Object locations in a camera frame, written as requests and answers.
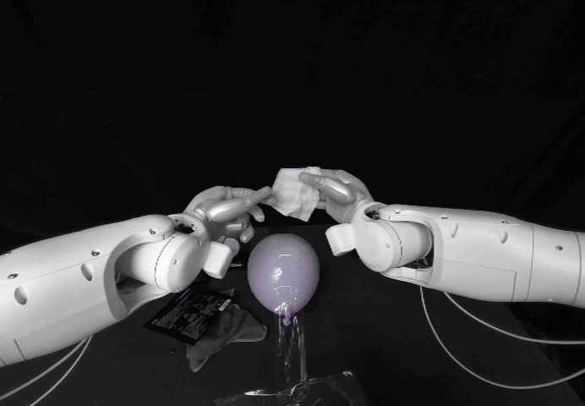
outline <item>black table surface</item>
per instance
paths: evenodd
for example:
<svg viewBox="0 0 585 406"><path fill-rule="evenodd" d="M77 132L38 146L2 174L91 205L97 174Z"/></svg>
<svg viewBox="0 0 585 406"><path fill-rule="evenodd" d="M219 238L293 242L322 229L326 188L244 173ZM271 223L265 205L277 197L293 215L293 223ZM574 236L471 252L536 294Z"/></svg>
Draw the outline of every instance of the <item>black table surface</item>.
<svg viewBox="0 0 585 406"><path fill-rule="evenodd" d="M304 307L309 376L350 370L369 405L582 405L565 383L510 390L489 385L461 369L432 335L418 286L378 275L356 255L334 257L327 227L258 228L249 243L254 249L270 234L294 233L311 243L320 257L320 285ZM254 297L245 268L232 269L209 287L219 291L235 288L235 303L268 326L262 342L232 343L193 373L186 345L143 327L172 300L175 295L169 295L95 334L78 366L39 404L212 405L216 398L270 387L277 368L275 316ZM538 344L503 336L470 319L441 292L425 289L425 298L444 343L481 376L507 385L532 385L571 373L555 370ZM526 334L504 304L457 299L486 320ZM2 368L0 394L35 377L69 350ZM71 364L72 359L3 404L30 404Z"/></svg>

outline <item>black package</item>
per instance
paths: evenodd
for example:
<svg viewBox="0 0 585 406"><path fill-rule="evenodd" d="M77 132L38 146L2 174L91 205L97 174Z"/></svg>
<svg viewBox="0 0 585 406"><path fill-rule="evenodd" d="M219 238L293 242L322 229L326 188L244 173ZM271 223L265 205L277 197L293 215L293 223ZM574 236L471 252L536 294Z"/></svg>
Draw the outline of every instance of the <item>black package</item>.
<svg viewBox="0 0 585 406"><path fill-rule="evenodd" d="M193 284L162 308L144 327L195 345L231 301L226 294Z"/></svg>

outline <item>purple balloon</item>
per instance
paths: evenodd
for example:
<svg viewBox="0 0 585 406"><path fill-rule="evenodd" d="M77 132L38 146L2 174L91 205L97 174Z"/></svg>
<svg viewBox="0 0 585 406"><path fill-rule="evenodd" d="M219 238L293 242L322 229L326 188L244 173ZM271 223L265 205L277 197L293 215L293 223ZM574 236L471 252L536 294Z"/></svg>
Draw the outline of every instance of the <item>purple balloon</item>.
<svg viewBox="0 0 585 406"><path fill-rule="evenodd" d="M306 239L273 234L257 244L248 260L248 282L262 306L285 321L311 300L320 281L320 260Z"/></svg>

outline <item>wire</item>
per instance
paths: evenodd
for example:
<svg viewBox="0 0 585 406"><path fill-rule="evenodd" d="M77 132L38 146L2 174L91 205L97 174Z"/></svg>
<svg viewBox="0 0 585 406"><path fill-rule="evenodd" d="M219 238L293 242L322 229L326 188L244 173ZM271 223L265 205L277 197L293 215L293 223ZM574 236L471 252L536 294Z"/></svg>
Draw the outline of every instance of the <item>wire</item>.
<svg viewBox="0 0 585 406"><path fill-rule="evenodd" d="M58 380L58 383L52 386L52 388L45 392L45 395L30 404L30 406L35 406L43 399L45 399L45 397L49 395L49 393L52 392L52 390L59 386L59 384L64 382L64 380L65 380L65 378L68 377L68 375L69 375L69 372L74 370L74 368L75 368L75 366L77 366L77 363L79 362L79 359L82 358L82 356L84 356L84 353L85 353L85 350L88 349L88 346L90 346L90 343L91 343L91 338L92 338L94 336L90 336L88 338L87 338L87 340L88 340L88 342L85 343L85 347L84 347L84 350L82 350L82 352L79 353L79 355L77 356L77 360L75 360L75 363L71 365L71 367L69 367L69 369L68 369L68 372L65 373L65 375L61 377L61 379Z"/></svg>
<svg viewBox="0 0 585 406"><path fill-rule="evenodd" d="M532 337L525 337L525 336L519 336L517 334L515 334L513 332L506 332L502 328L497 328L496 326L493 326L490 323L487 323L486 321L483 321L480 318L477 318L463 307L461 305L454 301L454 298L451 297L451 295L444 292L445 296L448 297L448 299L454 302L454 305L460 308L461 312L476 321L479 321L484 326L489 326L490 328L493 328L497 332L506 334L510 337L517 338L519 340L525 340L525 341L532 341L533 343L541 343L541 344L559 344L559 345L572 345L572 344L585 344L585 341L566 341L566 340L541 340L539 338L532 338Z"/></svg>
<svg viewBox="0 0 585 406"><path fill-rule="evenodd" d="M424 287L421 287L421 301L424 302ZM565 378L556 379L555 381L551 381L551 382L541 383L538 385L528 385L528 386L503 385L499 382L490 381L483 376L480 376L473 370L470 370L470 368L467 368L467 366L463 365L463 363L458 361L458 359L454 357L454 355L448 352L448 349L447 349L445 344L443 343L443 341L440 339L440 335L437 334L435 327L434 327L432 322L431 322L430 313L427 311L427 304L425 303L424 303L424 315L427 315L427 321L430 322L430 327L431 327L431 330L432 330L432 334L435 335L437 341L441 344L441 347L445 350L447 355L451 357L454 362L463 367L463 369L471 375L474 375L483 382L489 383L490 385L494 385L497 387L504 387L507 389L538 389L538 388L542 388L542 387L552 387L553 385L556 385L559 383L564 383L564 382L569 381L571 379L574 379L577 376L585 374L585 368L584 368L582 370L578 370L574 374L571 374Z"/></svg>
<svg viewBox="0 0 585 406"><path fill-rule="evenodd" d="M39 374L28 383L20 385L16 389L9 391L3 396L0 396L0 400L5 400L10 397L16 392L22 391L29 385L32 385L74 355L74 352L82 347L84 343L91 339L91 337L85 338L78 344L77 347L71 350L69 354L55 363L55 365L46 369L46 371Z"/></svg>

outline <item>white robotic arm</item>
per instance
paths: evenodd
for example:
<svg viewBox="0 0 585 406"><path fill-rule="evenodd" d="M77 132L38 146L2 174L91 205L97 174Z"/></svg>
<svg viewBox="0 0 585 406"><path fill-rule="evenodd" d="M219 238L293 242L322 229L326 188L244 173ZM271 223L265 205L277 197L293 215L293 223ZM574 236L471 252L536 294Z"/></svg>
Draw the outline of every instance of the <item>white robotic arm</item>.
<svg viewBox="0 0 585 406"><path fill-rule="evenodd" d="M556 302L585 308L585 234L487 211L385 205L345 171L301 181L342 224L327 231L334 255L358 250L386 277L499 302Z"/></svg>
<svg viewBox="0 0 585 406"><path fill-rule="evenodd" d="M234 230L244 229L242 241L251 238L248 212L262 221L255 205L271 204L270 194L270 188L216 187L185 213L90 228L3 254L0 367L81 342L143 304L180 292L200 270L222 278L235 252L221 242ZM120 286L115 273L127 277Z"/></svg>

